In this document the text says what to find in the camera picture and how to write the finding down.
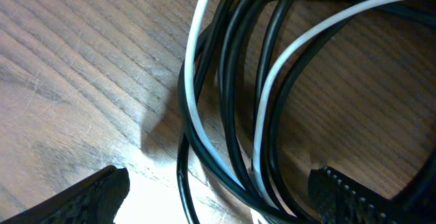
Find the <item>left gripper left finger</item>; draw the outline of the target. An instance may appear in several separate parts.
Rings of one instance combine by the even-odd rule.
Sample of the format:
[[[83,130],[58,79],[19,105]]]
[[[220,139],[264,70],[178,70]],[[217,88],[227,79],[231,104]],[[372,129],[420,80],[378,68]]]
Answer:
[[[109,165],[4,222],[112,224],[129,188],[127,169]]]

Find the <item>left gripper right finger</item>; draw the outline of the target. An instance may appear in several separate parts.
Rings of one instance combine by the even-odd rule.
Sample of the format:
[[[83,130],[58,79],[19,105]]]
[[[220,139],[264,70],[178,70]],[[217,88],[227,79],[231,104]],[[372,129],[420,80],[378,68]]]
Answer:
[[[404,210],[331,167],[311,170],[309,197],[322,223],[434,223],[435,218]]]

